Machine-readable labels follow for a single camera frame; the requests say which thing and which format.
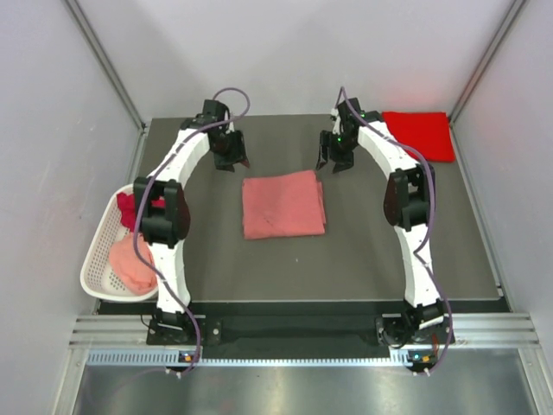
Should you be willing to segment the salmon pink t shirt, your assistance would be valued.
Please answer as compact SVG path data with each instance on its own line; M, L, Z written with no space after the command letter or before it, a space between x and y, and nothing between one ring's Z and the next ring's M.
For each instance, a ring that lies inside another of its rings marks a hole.
M242 205L244 236L248 240L326 232L322 183L313 170L246 178Z

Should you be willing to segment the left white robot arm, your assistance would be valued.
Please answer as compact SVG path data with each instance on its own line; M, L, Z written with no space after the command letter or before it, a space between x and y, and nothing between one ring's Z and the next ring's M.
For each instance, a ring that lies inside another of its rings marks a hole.
M191 225L184 188L201 158L213 154L217 170L250 166L244 135L234 128L227 105L215 98L185 120L160 165L133 183L135 230L148 245L151 260L135 250L156 275L158 298L149 323L149 345L191 345L201 342L200 326L188 308L191 295L185 279L183 248Z

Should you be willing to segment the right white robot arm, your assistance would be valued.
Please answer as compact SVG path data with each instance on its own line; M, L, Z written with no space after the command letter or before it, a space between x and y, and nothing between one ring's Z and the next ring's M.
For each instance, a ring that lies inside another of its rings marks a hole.
M362 111L356 98L338 97L330 118L334 126L320 134L316 167L332 163L335 173L350 169L354 151L362 148L387 180L383 210L400 243L405 309L399 321L383 323L381 339L394 348L423 342L448 312L435 282L429 244L435 218L435 172L417 150L393 137L379 112Z

